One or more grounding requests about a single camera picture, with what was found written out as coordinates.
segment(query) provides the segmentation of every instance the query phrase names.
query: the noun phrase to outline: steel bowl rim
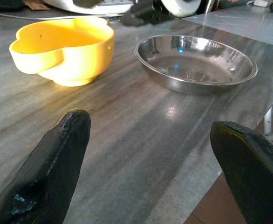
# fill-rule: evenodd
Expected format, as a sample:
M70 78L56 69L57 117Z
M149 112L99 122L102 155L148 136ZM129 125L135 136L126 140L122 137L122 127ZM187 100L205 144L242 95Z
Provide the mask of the steel bowl rim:
M147 40L153 39L153 38L155 38L155 37L159 37L159 36L185 36L185 37L191 37L191 38L201 38L201 39L205 39L205 40L208 40L208 41L212 41L212 42L218 43L218 44L220 44L220 45L229 47L229 48L231 48L231 49L233 49L233 50L235 50L235 51L241 53L243 56L245 56L245 57L249 60L249 62L251 63L253 70L252 70L252 72L251 72L248 76L246 76L245 78L243 78L243 79L241 79L241 80L239 80L239 81L237 81L237 82L225 82L225 83L198 82L198 81L194 81L194 80L191 80L191 79L183 79L183 78L178 78L178 77L171 76L171 75L169 75L169 74L167 74L167 73L165 73L165 72L158 71L154 66L152 66L152 65L150 65L148 62L146 62L146 61L140 56L140 54L138 53L138 49L139 49L139 47L141 46L142 43L144 43L144 42L147 41ZM163 75L163 76L166 76L166 77L175 79L175 80L177 80L177 81L186 82L186 83L201 84L201 85L210 85L210 86L230 86L230 85L238 85L238 84L244 83L244 82L246 82L246 81L248 81L248 80L254 78L254 77L257 75L257 73L258 73L258 66L257 66L257 64L256 64L254 61L252 61L252 60L250 59L250 57L249 57L247 54L245 54L245 53L239 51L238 49L233 48L233 47L231 47L231 46L229 46L229 45L227 45L227 44L224 44L224 43L221 43L221 42L218 42L218 41L214 41L214 40L211 40L211 39L208 39L208 38L199 37L199 36L170 35L170 34L158 34L158 35L150 36L149 38L143 38L142 40L140 40L140 41L136 44L135 49L134 49L134 53L135 53L135 56L137 57L137 59L138 59L144 66L146 66L147 68L153 70L154 72L156 72L156 73L158 73L158 74L160 74L160 75Z

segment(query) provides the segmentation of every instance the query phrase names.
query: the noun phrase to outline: yellow plastic bowl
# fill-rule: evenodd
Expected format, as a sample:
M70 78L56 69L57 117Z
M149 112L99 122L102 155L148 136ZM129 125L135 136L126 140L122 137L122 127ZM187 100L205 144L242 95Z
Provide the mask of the yellow plastic bowl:
M105 19L82 17L22 27L9 51L16 67L64 86L92 82L110 65L114 30Z

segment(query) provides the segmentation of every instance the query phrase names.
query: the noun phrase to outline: stainless steel bowl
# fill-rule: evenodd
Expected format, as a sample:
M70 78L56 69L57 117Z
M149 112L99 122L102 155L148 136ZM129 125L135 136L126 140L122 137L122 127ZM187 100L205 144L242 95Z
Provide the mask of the stainless steel bowl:
M153 36L140 41L135 54L155 81L186 93L222 92L257 74L245 54L201 37Z

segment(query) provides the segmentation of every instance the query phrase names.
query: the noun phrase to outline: gray marble table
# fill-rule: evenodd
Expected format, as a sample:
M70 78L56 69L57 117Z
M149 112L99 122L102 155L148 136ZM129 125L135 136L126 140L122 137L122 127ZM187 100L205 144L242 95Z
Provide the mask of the gray marble table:
M8 52L32 21L0 17L0 185L68 109L87 110L91 138L65 224L180 224L221 169L209 143L215 120L255 128L273 103L273 45L184 20L126 28L112 23L111 66L81 87L18 71ZM185 95L153 82L133 54L151 35L203 36L258 65L252 81L218 96Z

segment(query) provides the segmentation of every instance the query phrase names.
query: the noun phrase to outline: white cable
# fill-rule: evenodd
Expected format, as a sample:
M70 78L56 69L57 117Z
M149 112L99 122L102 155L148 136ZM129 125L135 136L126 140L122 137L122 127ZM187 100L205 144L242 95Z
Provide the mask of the white cable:
M73 19L78 17L116 17L122 16L123 14L106 14L106 15L68 15L68 16L58 16L58 17L47 17L47 18L36 18L36 17L23 17L23 16L16 16L16 15L8 15L0 13L0 16L15 18L15 19L24 19L24 20L61 20L61 19Z

